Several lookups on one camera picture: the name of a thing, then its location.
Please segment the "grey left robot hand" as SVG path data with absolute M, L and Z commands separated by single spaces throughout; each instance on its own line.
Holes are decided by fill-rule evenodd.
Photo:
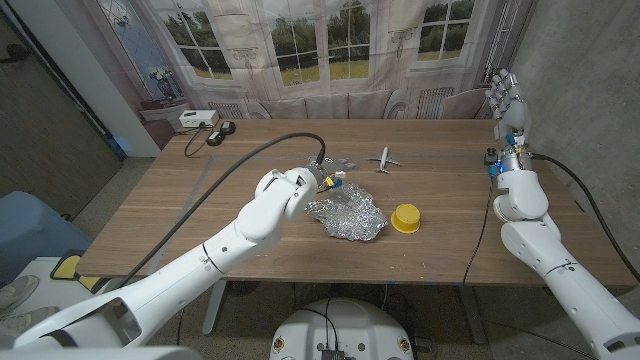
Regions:
M 321 164 L 316 163 L 316 157 L 309 158 L 307 168 L 316 178 L 319 188 L 323 187 L 328 191 L 328 196 L 332 199 L 345 199 L 344 192 L 345 177 L 349 171 L 356 170 L 358 165 L 348 159 L 334 160 L 325 156 Z

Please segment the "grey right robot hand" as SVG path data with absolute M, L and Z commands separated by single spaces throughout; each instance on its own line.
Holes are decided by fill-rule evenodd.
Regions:
M 531 153 L 526 135 L 530 115 L 521 96 L 516 75 L 506 69 L 492 78 L 491 89 L 485 92 L 492 118 L 496 121 L 494 137 L 498 149 L 488 148 L 484 165 L 491 177 L 512 170 L 531 170 Z

